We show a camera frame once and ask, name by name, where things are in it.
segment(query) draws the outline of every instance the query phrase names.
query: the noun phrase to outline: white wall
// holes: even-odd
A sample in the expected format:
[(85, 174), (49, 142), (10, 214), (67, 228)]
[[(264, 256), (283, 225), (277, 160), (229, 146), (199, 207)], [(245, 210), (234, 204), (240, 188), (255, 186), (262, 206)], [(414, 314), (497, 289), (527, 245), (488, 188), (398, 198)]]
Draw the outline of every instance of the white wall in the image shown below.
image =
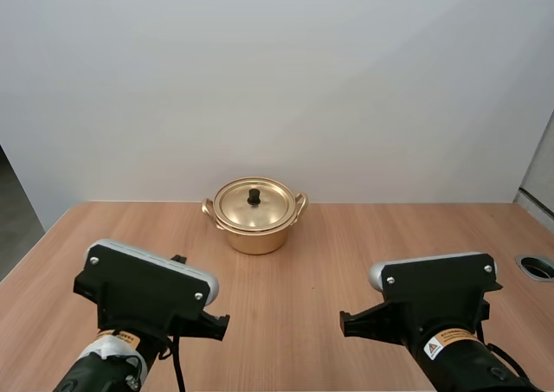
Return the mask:
[(511, 202), (551, 0), (0, 0), (0, 143), (45, 228), (267, 175), (320, 202)]

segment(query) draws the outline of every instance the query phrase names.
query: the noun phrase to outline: aluminum pot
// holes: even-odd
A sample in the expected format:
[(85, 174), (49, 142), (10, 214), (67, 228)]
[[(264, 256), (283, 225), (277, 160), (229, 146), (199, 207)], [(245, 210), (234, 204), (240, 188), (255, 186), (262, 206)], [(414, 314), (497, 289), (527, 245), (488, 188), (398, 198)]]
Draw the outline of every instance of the aluminum pot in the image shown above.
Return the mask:
[(202, 212), (227, 232), (231, 247), (245, 254), (267, 254), (287, 241), (288, 232), (306, 211), (308, 197), (296, 197), (285, 185), (262, 177), (245, 177), (225, 185)]

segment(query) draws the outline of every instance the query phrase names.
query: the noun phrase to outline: gray floor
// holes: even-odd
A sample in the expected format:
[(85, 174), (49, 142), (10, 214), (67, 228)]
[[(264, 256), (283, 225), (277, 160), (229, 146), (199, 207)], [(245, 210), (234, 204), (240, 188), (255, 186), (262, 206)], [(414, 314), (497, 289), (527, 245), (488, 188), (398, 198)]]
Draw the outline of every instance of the gray floor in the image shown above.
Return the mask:
[(0, 280), (43, 235), (44, 229), (0, 148)]

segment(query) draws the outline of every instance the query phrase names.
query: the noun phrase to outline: yellow label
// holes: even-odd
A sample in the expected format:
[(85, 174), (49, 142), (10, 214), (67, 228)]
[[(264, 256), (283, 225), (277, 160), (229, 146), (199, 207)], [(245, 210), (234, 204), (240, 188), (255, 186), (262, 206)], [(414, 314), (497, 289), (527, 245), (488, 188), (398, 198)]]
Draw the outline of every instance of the yellow label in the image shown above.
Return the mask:
[(463, 329), (447, 329), (435, 334), (435, 338), (442, 346), (448, 346), (451, 343), (459, 342), (460, 340), (477, 340), (477, 338), (467, 330)]
[[(96, 335), (96, 340), (98, 340), (101, 337), (112, 335), (114, 330), (104, 330), (101, 331)], [(120, 338), (125, 343), (129, 344), (133, 349), (137, 349), (137, 346), (139, 346), (140, 343), (140, 337), (135, 336), (134, 334), (131, 334), (127, 331), (120, 331), (115, 337)]]
[(423, 347), (423, 351), (427, 353), (427, 356), (429, 356), (431, 360), (435, 360), (439, 353), (441, 353), (442, 349), (449, 344), (459, 342), (461, 340), (474, 340), (479, 342), (479, 340), (467, 330), (447, 329), (431, 337), (427, 344)]

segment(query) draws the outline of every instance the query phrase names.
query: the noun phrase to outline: pot lid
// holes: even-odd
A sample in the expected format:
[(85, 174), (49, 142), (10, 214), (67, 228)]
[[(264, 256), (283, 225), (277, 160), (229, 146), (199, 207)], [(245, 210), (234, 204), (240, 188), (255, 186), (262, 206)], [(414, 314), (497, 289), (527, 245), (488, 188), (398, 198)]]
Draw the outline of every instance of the pot lid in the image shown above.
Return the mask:
[(291, 191), (268, 178), (235, 180), (217, 192), (214, 211), (231, 228), (261, 232), (290, 221), (296, 210)]

